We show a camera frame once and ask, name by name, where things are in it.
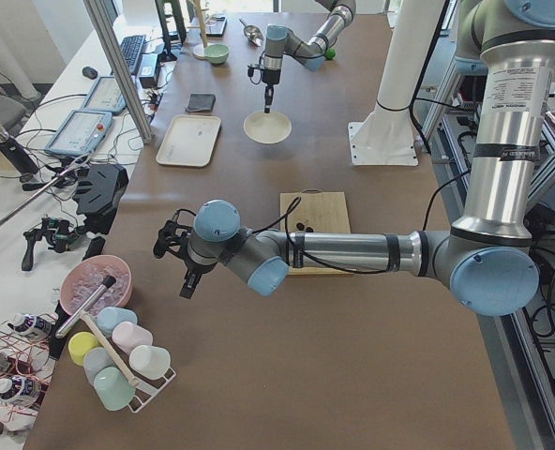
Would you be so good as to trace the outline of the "cream round plate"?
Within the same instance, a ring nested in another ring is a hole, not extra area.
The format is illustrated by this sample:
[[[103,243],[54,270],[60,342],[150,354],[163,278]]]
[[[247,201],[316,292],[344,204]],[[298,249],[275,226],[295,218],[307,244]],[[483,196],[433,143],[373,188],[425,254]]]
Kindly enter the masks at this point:
[[[292,132],[290,119],[281,112],[258,111],[250,114],[244,121],[247,136],[262,144],[280,143]]]

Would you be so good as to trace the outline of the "blue teach pendant far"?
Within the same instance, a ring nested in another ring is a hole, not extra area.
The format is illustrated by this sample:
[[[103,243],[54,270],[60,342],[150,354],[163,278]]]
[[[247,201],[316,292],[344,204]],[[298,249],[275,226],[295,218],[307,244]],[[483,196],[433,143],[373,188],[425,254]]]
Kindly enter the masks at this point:
[[[99,77],[91,87],[82,107],[86,110],[121,113],[127,106],[114,76]]]

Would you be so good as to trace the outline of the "black keyboard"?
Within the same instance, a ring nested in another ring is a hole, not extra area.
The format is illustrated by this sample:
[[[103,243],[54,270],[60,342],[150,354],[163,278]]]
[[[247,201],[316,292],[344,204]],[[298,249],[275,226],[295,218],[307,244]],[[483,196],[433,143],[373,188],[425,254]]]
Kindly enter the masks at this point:
[[[141,54],[146,45],[146,35],[132,35],[124,37],[120,43],[120,50],[127,70],[131,75],[138,71]]]

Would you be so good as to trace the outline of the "black thermos bottle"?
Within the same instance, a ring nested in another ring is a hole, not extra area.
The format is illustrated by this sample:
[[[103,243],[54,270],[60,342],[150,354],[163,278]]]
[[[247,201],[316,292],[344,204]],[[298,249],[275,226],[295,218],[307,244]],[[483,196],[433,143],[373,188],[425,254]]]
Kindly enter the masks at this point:
[[[0,127],[0,152],[21,175],[38,173],[38,165],[3,127]]]

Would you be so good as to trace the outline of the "metal black-tipped muddler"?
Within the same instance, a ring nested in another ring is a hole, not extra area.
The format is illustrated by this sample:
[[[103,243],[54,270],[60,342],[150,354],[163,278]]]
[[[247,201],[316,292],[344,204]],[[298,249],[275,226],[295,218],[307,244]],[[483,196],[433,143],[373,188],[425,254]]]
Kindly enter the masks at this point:
[[[116,282],[116,278],[108,275],[101,284],[92,292],[92,294],[77,308],[77,310],[62,324],[60,325],[54,336],[57,339],[64,338],[75,323],[81,318],[81,315],[93,306],[99,298],[101,298],[106,291],[108,291]]]

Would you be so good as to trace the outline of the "pink plastic cup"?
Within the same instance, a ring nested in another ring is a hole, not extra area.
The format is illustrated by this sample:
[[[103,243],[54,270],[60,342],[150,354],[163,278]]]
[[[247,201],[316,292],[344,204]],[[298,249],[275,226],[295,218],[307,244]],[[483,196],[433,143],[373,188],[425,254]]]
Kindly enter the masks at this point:
[[[130,354],[138,346],[152,345],[153,335],[136,323],[124,321],[112,330],[112,341],[125,354]]]

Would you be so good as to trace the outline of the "grey plastic cup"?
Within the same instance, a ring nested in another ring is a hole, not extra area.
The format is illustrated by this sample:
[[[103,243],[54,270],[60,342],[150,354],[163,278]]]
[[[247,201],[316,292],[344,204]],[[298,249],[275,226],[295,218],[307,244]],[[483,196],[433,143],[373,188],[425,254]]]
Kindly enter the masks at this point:
[[[108,367],[113,367],[114,362],[108,352],[103,347],[91,349],[83,358],[82,366],[87,381],[94,385],[94,381],[99,372]]]

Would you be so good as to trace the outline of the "wooden cutting board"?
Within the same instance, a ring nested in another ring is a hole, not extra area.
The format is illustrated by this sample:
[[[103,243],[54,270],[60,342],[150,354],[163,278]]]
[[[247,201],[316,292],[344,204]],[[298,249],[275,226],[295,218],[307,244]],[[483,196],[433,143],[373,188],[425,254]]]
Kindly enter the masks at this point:
[[[296,229],[296,224],[312,227],[315,233],[350,233],[350,221],[344,192],[323,192],[307,189],[302,192],[286,192],[279,194],[279,212],[284,214],[296,198],[301,202],[289,215],[288,230],[306,232]]]

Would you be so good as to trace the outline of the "mint green bowl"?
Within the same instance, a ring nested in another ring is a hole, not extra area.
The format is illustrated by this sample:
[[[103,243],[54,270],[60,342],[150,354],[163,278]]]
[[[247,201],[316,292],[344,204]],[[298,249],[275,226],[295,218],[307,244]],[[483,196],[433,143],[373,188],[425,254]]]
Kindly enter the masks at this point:
[[[212,65],[222,65],[228,60],[230,48],[221,43],[208,44],[204,48],[203,54],[205,59]]]

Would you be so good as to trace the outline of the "white cup rack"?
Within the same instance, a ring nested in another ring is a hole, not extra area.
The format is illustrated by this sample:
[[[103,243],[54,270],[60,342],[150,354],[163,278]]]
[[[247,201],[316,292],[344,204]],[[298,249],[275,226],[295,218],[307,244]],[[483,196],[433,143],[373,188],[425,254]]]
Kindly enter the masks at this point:
[[[169,368],[166,375],[153,381],[148,381],[140,377],[137,378],[139,380],[139,386],[134,387],[135,395],[129,404],[123,408],[128,409],[131,413],[139,413],[149,405],[160,392],[176,378],[176,372],[172,368]]]

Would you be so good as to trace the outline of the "black computer mouse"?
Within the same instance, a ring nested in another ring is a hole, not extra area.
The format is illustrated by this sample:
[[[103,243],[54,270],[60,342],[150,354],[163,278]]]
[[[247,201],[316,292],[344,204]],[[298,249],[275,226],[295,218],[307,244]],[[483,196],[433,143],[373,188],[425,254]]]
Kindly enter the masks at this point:
[[[82,68],[82,75],[90,80],[95,80],[98,77],[98,72],[90,66],[86,66]]]

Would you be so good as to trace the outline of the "grey folded cloth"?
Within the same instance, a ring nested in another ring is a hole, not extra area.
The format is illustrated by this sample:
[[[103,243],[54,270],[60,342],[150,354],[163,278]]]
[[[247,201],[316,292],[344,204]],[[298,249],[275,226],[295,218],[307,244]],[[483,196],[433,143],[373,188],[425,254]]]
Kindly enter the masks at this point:
[[[185,111],[188,113],[209,113],[216,103],[215,94],[191,93]]]

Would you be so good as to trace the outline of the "aluminium frame post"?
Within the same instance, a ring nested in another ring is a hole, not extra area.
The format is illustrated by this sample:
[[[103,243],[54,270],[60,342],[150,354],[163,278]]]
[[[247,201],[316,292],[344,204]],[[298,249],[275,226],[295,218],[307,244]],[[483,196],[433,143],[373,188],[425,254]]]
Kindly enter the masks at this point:
[[[153,139],[152,129],[148,116],[143,111],[138,92],[132,82],[127,63],[125,62],[119,43],[117,42],[113,30],[113,23],[100,1],[83,0],[83,3],[97,33],[107,61],[110,64],[121,94],[126,101],[128,112],[131,114],[142,142],[148,144]]]

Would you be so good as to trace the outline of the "yellow plastic cup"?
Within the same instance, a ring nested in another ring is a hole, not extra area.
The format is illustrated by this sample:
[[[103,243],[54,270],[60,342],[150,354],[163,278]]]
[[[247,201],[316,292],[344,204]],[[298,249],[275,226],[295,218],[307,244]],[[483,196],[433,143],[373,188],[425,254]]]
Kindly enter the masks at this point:
[[[84,357],[100,344],[96,336],[91,332],[78,332],[68,341],[69,357],[77,366],[83,366]]]

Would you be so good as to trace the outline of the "black plastic stand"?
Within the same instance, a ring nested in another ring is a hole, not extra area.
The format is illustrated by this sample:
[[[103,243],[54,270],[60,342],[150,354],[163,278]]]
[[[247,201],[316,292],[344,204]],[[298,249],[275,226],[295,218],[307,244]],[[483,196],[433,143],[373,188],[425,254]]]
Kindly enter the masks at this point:
[[[92,164],[78,177],[72,200],[77,204],[76,213],[85,216],[87,231],[109,233],[127,186],[128,172],[121,164]]]

